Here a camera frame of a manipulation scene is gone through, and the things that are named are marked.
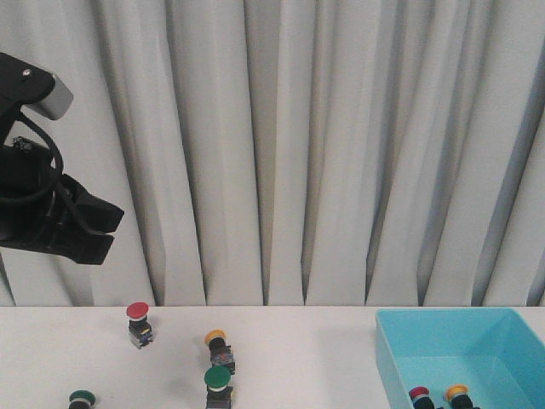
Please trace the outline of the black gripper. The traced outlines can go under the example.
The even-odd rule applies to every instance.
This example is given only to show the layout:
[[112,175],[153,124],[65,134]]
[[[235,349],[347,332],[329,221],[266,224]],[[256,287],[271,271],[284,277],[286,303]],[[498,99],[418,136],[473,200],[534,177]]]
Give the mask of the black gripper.
[[34,142],[1,149],[1,246],[64,256],[77,264],[101,265],[114,238],[77,236],[69,208],[99,233],[114,233],[124,211],[89,193],[53,167],[58,157]]

